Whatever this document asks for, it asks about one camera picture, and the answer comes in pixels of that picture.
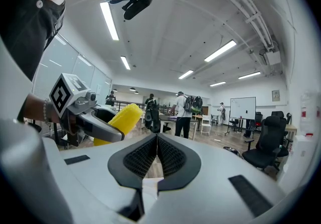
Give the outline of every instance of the person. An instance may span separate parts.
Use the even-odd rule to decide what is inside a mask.
[[[149,95],[149,98],[146,99],[145,104],[146,104],[146,110],[148,110],[150,108],[150,105],[154,103],[155,105],[157,105],[156,100],[154,100],[154,95],[151,93]]]
[[[156,112],[154,112],[154,110],[158,111],[158,108],[155,106],[156,106],[156,100],[154,100],[154,95],[151,93],[149,95],[149,98],[147,98],[145,101],[145,109],[146,109],[145,116],[150,115],[150,118],[151,118],[150,121],[145,120],[145,127],[147,129],[151,128],[151,123],[152,123],[152,119],[153,119],[152,113],[156,113]]]
[[[223,115],[225,114],[225,107],[223,103],[220,103],[220,107],[217,109],[219,111],[219,125],[223,125]]]
[[[114,91],[111,91],[110,94],[106,97],[106,104],[110,106],[114,106],[116,101],[116,97],[114,96]]]
[[[173,104],[171,109],[171,114],[174,114],[175,109],[178,108],[175,136],[180,137],[181,131],[183,129],[184,138],[188,139],[192,113],[185,111],[184,109],[185,102],[186,102],[186,97],[184,93],[178,92],[176,102]]]
[[[49,45],[63,24],[65,0],[3,0],[0,35],[11,56],[23,71],[33,80],[44,49]],[[45,101],[29,94],[18,120],[23,117],[45,121]],[[49,122],[59,123],[52,104],[46,104]]]

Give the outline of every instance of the black pants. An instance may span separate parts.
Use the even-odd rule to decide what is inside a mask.
[[[190,132],[190,123],[191,118],[188,117],[178,117],[176,121],[176,130],[175,130],[175,136],[180,137],[181,131],[183,129],[184,138],[189,138],[189,132]]]
[[[244,136],[247,137],[247,138],[249,138],[251,136],[251,131],[250,131],[251,125],[250,125],[250,122],[251,122],[251,120],[246,120],[246,131],[245,131]]]

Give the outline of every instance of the whiteboard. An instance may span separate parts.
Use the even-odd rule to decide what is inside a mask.
[[[231,98],[230,118],[255,119],[256,97]]]

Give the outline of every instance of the glass wall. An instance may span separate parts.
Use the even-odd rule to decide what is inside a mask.
[[[45,50],[39,63],[33,80],[33,94],[41,99],[49,98],[49,93],[61,73],[77,75],[97,93],[97,103],[105,104],[105,98],[111,89],[111,79],[57,35]],[[49,133],[45,123],[36,122],[36,124],[42,127],[43,136]]]

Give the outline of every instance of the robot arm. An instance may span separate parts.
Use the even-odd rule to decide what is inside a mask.
[[[108,107],[98,105],[96,94],[76,75],[62,73],[50,93],[50,99],[72,145],[79,145],[79,130],[109,142],[124,139],[121,131],[108,124],[116,113]]]

